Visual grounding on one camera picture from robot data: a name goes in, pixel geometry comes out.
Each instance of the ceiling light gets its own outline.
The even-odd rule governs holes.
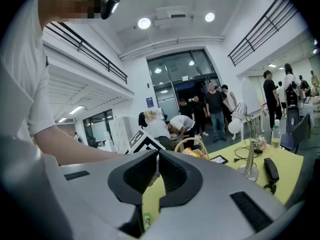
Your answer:
[[[212,22],[215,19],[215,15],[212,12],[209,12],[206,16],[205,16],[205,20],[207,22]]]
[[[145,30],[145,29],[149,28],[150,25],[151,25],[151,21],[148,18],[141,18],[138,21],[138,26],[140,29]]]
[[[112,11],[111,11],[112,14],[115,12],[115,10],[117,9],[118,5],[119,5],[119,3],[117,2],[117,3],[114,5],[114,7],[112,8]]]
[[[78,106],[77,108],[75,108],[74,110],[72,110],[69,115],[72,115],[74,113],[76,113],[78,110],[82,109],[84,106]]]
[[[64,118],[61,118],[60,121],[58,123],[62,123],[64,120],[66,120],[67,118],[64,117]]]

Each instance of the yellow table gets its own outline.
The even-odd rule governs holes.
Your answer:
[[[234,162],[234,158],[237,158],[235,156],[235,150],[236,148],[246,147],[249,144],[250,141],[248,139],[240,141],[237,144],[210,153],[209,157],[214,158],[218,155],[221,155],[228,160],[225,165],[236,170],[239,166],[245,165],[247,161],[241,159],[237,162]],[[240,157],[247,158],[249,150],[240,149],[236,151],[236,154]],[[264,187],[268,184],[267,175],[264,168],[265,158],[271,158],[278,170],[279,181],[276,183],[276,192],[274,196],[282,204],[285,204],[294,191],[304,161],[304,157],[301,155],[296,155],[284,149],[273,148],[270,145],[267,145],[267,148],[263,151],[263,153],[253,159],[253,162],[256,163],[259,170],[259,177],[256,183],[261,187]]]

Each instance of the man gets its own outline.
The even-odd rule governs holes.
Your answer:
[[[232,91],[229,91],[228,86],[226,84],[222,85],[221,88],[222,88],[222,91],[226,94],[227,102],[229,104],[230,109],[234,111],[237,106],[236,96]]]
[[[282,107],[282,114],[285,117],[286,116],[286,108],[287,108],[287,104],[286,104],[286,96],[285,96],[285,88],[282,86],[282,82],[279,81],[279,88],[276,89],[276,92],[278,93],[278,97],[279,97],[279,101],[281,103],[281,107]]]
[[[220,138],[223,141],[227,141],[225,132],[225,120],[222,111],[223,104],[231,111],[229,104],[223,99],[222,94],[215,89],[214,83],[209,83],[209,92],[205,96],[206,113],[211,118],[213,128],[213,142],[218,141],[218,124],[220,126]]]
[[[187,102],[183,98],[180,99],[179,110],[180,110],[180,115],[187,116],[192,120],[195,120],[195,114],[194,114],[194,110],[192,109],[192,106],[187,104]]]
[[[164,121],[156,119],[149,122],[147,132],[164,146],[166,150],[175,150],[170,133],[168,132],[168,126]]]
[[[79,135],[77,132],[74,133],[73,139],[74,139],[75,141],[77,141],[77,142],[82,143],[81,138],[80,138],[80,135]]]
[[[264,94],[266,98],[266,105],[269,110],[270,117],[270,127],[273,130],[275,126],[275,114],[276,119],[281,120],[282,112],[280,107],[280,101],[277,94],[276,86],[274,81],[272,81],[272,73],[267,70],[263,73],[265,79],[263,83]]]
[[[206,118],[208,117],[205,105],[203,102],[199,101],[199,97],[195,95],[193,97],[193,112],[194,112],[194,120],[195,120],[195,127],[197,134],[200,134],[200,127],[202,130],[203,136],[208,136],[209,134],[206,133],[205,125],[206,125]]]
[[[314,91],[317,92],[318,91],[318,88],[319,88],[319,80],[318,80],[318,77],[315,75],[314,71],[311,70],[311,84],[313,85],[314,87]]]
[[[311,88],[306,80],[303,79],[302,75],[299,75],[299,79],[301,81],[300,87],[301,90],[304,91],[306,97],[311,96]]]
[[[102,11],[101,4],[102,0],[28,0],[1,43],[0,93],[6,91],[7,96],[0,94],[0,102],[6,102],[0,113],[0,134],[32,143],[31,134],[40,150],[54,156],[60,165],[121,157],[67,137],[56,126],[49,106],[44,27],[52,21],[93,18]],[[10,113],[15,119],[11,125],[5,122]]]
[[[167,124],[168,129],[172,133],[180,133],[180,136],[188,135],[186,138],[194,138],[196,132],[196,123],[190,117],[185,115],[176,115],[173,117],[170,122]],[[188,140],[185,145],[185,148],[195,149],[194,140]]]

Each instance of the black metal railing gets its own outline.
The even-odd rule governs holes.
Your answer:
[[[242,41],[229,53],[234,66],[256,51],[277,33],[298,10],[290,0],[274,0]]]
[[[121,71],[106,56],[94,48],[90,43],[88,43],[65,23],[50,23],[46,26],[46,28],[73,45],[77,52],[82,52],[88,55],[90,58],[102,65],[108,72],[115,74],[117,77],[125,81],[126,84],[128,84],[128,76],[123,71]]]

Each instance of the wall sign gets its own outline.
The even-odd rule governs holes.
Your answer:
[[[147,104],[148,108],[152,108],[155,106],[152,97],[146,98],[146,104]]]

